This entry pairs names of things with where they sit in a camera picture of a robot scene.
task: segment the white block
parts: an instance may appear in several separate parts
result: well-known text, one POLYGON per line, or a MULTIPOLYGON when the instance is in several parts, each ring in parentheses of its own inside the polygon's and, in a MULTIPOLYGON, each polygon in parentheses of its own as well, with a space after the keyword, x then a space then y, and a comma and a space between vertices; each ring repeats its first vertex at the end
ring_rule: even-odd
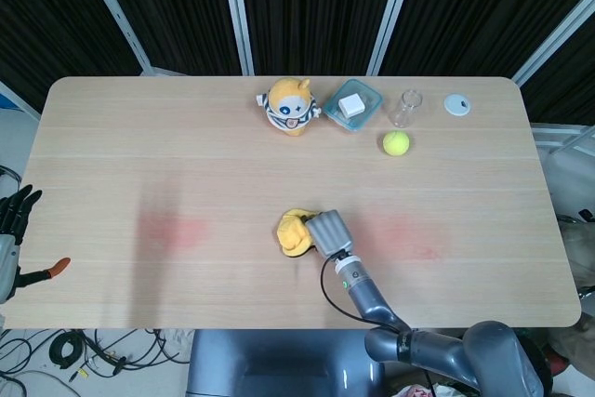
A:
POLYGON ((338 101, 338 107, 345 115, 345 118, 352 118, 352 116, 365 110, 364 102, 357 93, 341 98, 338 101))

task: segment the yellow cloth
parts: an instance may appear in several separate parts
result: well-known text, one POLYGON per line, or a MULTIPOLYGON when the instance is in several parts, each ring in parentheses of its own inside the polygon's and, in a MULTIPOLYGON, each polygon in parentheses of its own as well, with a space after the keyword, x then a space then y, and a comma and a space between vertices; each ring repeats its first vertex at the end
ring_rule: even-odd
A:
POLYGON ((311 218, 317 214, 299 208, 290 209, 283 214, 277 227, 277 238, 284 255, 294 258, 303 255, 312 247, 312 237, 301 218, 311 218))

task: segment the robotic hand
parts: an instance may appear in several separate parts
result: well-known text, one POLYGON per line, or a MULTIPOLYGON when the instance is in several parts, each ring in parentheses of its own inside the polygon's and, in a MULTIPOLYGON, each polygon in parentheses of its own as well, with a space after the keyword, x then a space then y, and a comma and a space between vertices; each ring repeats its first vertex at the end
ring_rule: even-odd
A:
POLYGON ((544 386, 510 327, 495 321, 478 323, 462 340, 412 330, 351 253, 353 240, 336 210, 308 219, 306 227, 325 262, 335 261, 335 272, 362 318, 379 325, 365 337, 373 360, 409 363, 442 374, 479 390, 482 397, 544 396, 544 386))
POLYGON ((42 192, 27 185, 19 192, 0 199, 0 304, 11 299, 17 287, 26 287, 60 274, 70 263, 62 258, 53 267, 20 274, 20 244, 27 230, 29 214, 42 192))

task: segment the red stain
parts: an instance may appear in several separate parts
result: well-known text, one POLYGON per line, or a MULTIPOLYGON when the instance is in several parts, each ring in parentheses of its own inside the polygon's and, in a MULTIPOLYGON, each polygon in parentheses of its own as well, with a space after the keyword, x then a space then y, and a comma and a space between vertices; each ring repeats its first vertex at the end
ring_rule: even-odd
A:
POLYGON ((355 252, 368 258, 437 260, 444 256, 447 237, 436 225, 406 215, 347 217, 355 252))
POLYGON ((143 241, 159 245, 165 253, 174 253, 202 244, 208 236, 208 225, 201 218, 155 212, 140 216, 138 231, 143 241))

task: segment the teal container lid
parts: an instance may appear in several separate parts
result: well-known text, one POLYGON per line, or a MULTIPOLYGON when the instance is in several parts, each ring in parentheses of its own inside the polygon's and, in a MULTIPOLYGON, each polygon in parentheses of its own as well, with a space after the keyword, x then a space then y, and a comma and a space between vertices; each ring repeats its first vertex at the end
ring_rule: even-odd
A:
POLYGON ((357 79, 348 80, 323 106, 323 112, 335 123, 351 132, 357 132, 368 122, 382 104, 382 95, 372 87, 357 79), (352 118, 347 118, 338 107, 340 99, 357 93, 364 103, 365 110, 352 118))

